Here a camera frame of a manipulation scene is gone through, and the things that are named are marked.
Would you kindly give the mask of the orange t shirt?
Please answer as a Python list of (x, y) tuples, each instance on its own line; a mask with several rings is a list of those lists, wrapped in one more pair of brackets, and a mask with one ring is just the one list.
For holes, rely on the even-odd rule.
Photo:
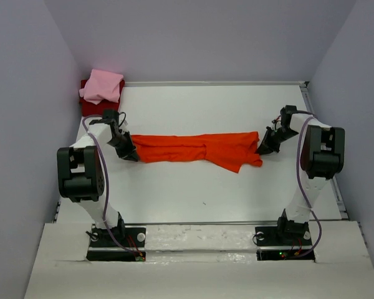
[(259, 134), (217, 133), (194, 136), (133, 135), (137, 153), (144, 163), (208, 161), (238, 173), (248, 164), (262, 166), (256, 153)]

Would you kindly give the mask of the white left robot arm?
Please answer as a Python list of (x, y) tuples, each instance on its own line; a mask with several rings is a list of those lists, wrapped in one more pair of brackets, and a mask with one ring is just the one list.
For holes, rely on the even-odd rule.
[(127, 129), (124, 112), (107, 109), (102, 116), (82, 119), (85, 134), (70, 147), (57, 150), (57, 177), (61, 197), (82, 207), (93, 220), (95, 232), (90, 239), (124, 248), (127, 236), (121, 214), (109, 200), (108, 167), (102, 147), (111, 146), (118, 158), (138, 162), (140, 157)]

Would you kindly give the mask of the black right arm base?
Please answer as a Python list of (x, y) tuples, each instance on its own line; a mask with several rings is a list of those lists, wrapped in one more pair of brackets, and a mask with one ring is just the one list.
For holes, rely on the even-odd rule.
[(280, 236), (276, 226), (259, 226), (255, 228), (252, 241), (256, 246), (256, 256), (258, 261), (281, 261), (292, 260), (315, 260), (314, 253), (306, 256), (312, 248), (312, 240), (291, 235)]

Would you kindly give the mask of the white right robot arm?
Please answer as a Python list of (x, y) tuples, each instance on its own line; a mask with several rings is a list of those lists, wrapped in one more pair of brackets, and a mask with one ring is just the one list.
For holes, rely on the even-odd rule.
[(309, 220), (315, 202), (324, 186), (343, 169), (345, 130), (325, 125), (314, 114), (293, 105), (282, 108), (272, 123), (256, 152), (277, 153), (283, 142), (297, 136), (297, 189), (277, 224), (256, 228), (254, 240), (259, 247), (289, 246), (294, 241), (309, 245)]

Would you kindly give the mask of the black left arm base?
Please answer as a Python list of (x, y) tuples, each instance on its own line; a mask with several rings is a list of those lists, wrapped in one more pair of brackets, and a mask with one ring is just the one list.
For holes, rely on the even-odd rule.
[(85, 232), (89, 237), (87, 260), (91, 262), (144, 262), (146, 228), (127, 225), (125, 236), (113, 230), (114, 241), (107, 230), (95, 226)]

